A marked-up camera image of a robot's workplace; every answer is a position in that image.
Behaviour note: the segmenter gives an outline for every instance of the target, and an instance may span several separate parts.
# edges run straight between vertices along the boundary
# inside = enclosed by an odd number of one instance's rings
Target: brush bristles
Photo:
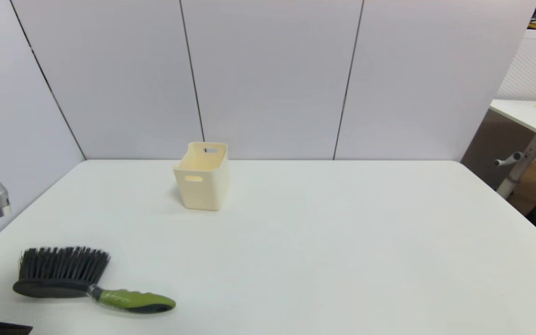
[[[110,256],[86,247],[30,248],[20,258],[19,279],[72,279],[98,283]]]

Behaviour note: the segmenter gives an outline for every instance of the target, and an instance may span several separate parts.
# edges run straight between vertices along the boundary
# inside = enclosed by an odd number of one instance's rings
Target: cream storage bin
[[[191,142],[173,172],[186,208],[219,210],[229,188],[227,145]]]

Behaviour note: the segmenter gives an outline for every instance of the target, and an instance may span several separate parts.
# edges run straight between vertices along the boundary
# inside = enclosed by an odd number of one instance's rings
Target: hole in handle
[[[200,176],[185,176],[186,181],[203,181],[204,178]]]

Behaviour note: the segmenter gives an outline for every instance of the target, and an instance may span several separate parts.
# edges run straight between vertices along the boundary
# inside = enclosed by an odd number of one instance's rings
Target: white desk
[[[176,161],[86,161],[0,233],[0,321],[33,333],[536,335],[536,228],[449,161],[231,161],[219,212]],[[111,253],[104,288],[160,315],[12,291],[33,246]]]
[[[494,112],[507,117],[508,119],[523,125],[529,130],[535,132],[535,136],[530,141],[527,148],[523,151],[525,157],[521,159],[504,179],[497,192],[507,199],[517,184],[520,182],[523,174],[527,171],[530,164],[536,158],[536,101],[517,101],[517,100],[494,100],[489,107]]]

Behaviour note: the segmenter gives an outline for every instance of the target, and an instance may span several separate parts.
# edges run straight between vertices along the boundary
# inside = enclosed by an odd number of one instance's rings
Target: brush
[[[175,308],[162,295],[127,290],[104,290],[98,280],[109,263],[107,252],[87,247],[30,248],[20,258],[13,290],[35,298],[89,296],[104,307],[133,313],[158,313]]]

